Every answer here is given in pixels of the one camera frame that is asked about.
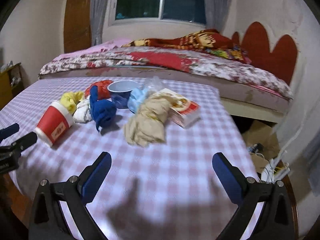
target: red and white box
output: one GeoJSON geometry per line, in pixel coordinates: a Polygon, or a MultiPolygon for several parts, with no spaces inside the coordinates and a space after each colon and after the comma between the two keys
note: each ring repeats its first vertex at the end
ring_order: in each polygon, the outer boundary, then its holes
{"type": "Polygon", "coordinates": [[[35,133],[51,147],[74,123],[68,109],[54,100],[41,117],[35,133]]]}
{"type": "Polygon", "coordinates": [[[170,117],[182,128],[200,119],[200,106],[197,103],[167,88],[160,90],[159,93],[170,94],[178,99],[178,103],[171,107],[170,117]]]}

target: red paper cup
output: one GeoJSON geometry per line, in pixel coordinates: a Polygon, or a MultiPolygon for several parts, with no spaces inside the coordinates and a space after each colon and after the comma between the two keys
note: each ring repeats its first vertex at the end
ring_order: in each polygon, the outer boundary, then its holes
{"type": "Polygon", "coordinates": [[[68,109],[54,100],[41,117],[35,132],[51,147],[73,124],[73,117],[68,109]]]}

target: wall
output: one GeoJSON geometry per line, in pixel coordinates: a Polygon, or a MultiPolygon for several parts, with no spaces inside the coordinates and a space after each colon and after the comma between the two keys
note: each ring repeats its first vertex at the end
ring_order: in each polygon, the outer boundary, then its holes
{"type": "Polygon", "coordinates": [[[299,54],[290,87],[295,98],[283,122],[277,127],[277,136],[283,146],[298,130],[304,113],[307,121],[298,138],[287,149],[283,160],[291,164],[292,186],[298,201],[299,230],[304,235],[320,214],[320,198],[310,191],[306,165],[301,153],[320,127],[319,98],[320,26],[303,0],[237,0],[236,30],[243,37],[245,30],[259,21],[268,32],[271,49],[284,35],[295,40],[299,54]]]}
{"type": "MultiPolygon", "coordinates": [[[[189,23],[177,22],[144,22],[144,23],[131,23],[121,25],[111,25],[109,19],[111,7],[111,0],[108,1],[108,6],[105,15],[105,23],[103,25],[102,41],[108,41],[115,38],[129,38],[129,39],[142,39],[142,38],[167,38],[173,39],[185,36],[202,30],[203,27],[189,23]]],[[[226,20],[226,25],[223,34],[232,36],[234,30],[236,12],[236,0],[231,1],[230,11],[226,20]]]]}
{"type": "Polygon", "coordinates": [[[4,62],[21,62],[25,87],[41,67],[63,53],[66,0],[21,0],[0,32],[4,62]]]}

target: blue cloth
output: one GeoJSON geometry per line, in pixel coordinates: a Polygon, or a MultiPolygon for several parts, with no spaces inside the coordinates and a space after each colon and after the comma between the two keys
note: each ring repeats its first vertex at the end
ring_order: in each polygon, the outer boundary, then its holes
{"type": "Polygon", "coordinates": [[[107,128],[113,118],[116,116],[116,105],[107,100],[98,100],[98,87],[93,86],[90,89],[90,113],[92,119],[96,122],[97,131],[99,127],[107,128]]]}
{"type": "Polygon", "coordinates": [[[148,88],[145,88],[143,90],[135,88],[134,90],[132,90],[128,100],[128,108],[131,110],[131,112],[133,112],[134,114],[137,112],[139,106],[147,98],[148,91],[148,88]]]}

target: gray curtain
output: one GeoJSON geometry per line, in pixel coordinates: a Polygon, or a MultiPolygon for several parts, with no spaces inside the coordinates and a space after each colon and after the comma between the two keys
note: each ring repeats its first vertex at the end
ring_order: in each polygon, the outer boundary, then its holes
{"type": "Polygon", "coordinates": [[[102,29],[108,0],[90,0],[91,45],[102,43],[102,29]]]}
{"type": "Polygon", "coordinates": [[[309,183],[315,196],[320,195],[320,130],[303,152],[307,160],[309,183]]]}
{"type": "Polygon", "coordinates": [[[230,1],[231,0],[204,0],[208,29],[214,28],[219,32],[222,31],[229,13],[230,1]]]}

